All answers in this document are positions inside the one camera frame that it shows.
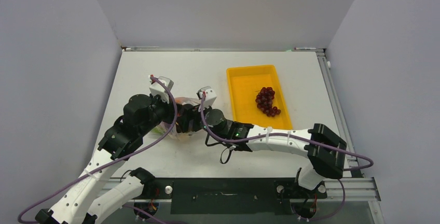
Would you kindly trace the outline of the clear zip top bag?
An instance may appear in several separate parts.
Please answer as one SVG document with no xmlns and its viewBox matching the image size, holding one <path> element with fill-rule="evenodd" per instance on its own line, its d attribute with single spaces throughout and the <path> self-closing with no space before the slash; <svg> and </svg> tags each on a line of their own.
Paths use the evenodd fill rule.
<svg viewBox="0 0 440 224">
<path fill-rule="evenodd" d="M 199 99 L 188 97 L 175 98 L 178 108 L 178 117 L 175 126 L 168 133 L 168 137 L 183 141 L 196 133 L 196 124 L 190 119 L 191 109 L 198 109 L 200 105 Z"/>
</svg>

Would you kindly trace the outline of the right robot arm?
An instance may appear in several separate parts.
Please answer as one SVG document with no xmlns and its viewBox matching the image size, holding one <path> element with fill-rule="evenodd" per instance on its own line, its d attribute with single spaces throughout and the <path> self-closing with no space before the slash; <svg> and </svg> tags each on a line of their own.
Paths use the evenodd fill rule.
<svg viewBox="0 0 440 224">
<path fill-rule="evenodd" d="M 324 124 L 304 130 L 265 128 L 229 120 L 219 109 L 199 108 L 190 104 L 177 107 L 178 133 L 205 130 L 208 138 L 216 140 L 215 145 L 223 145 L 229 152 L 275 151 L 307 158 L 293 183 L 300 197 L 308 196 L 326 178 L 343 177 L 347 143 Z"/>
</svg>

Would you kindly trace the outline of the yellow plastic tray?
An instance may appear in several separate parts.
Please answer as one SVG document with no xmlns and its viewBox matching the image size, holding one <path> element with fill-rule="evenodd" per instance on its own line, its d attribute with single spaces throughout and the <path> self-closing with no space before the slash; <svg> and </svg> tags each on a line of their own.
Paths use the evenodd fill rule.
<svg viewBox="0 0 440 224">
<path fill-rule="evenodd" d="M 274 65 L 229 68 L 227 79 L 235 121 L 275 129 L 293 128 Z M 267 115 L 258 107 L 257 95 L 263 88 L 273 91 L 269 102 L 272 103 L 271 108 L 275 107 L 279 114 Z"/>
</svg>

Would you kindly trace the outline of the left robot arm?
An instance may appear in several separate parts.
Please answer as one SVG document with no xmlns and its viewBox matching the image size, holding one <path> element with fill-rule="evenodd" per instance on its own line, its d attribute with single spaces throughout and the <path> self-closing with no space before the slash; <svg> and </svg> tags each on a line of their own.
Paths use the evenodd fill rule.
<svg viewBox="0 0 440 224">
<path fill-rule="evenodd" d="M 64 196 L 57 203 L 36 214 L 36 222 L 97 223 L 137 195 L 152 196 L 154 177 L 145 169 L 136 169 L 127 183 L 106 196 L 99 197 L 98 193 L 129 158 L 139 153 L 148 132 L 162 122 L 174 127 L 176 120 L 177 103 L 170 94 L 132 96 L 123 114 L 104 133 L 81 175 L 60 190 Z"/>
</svg>

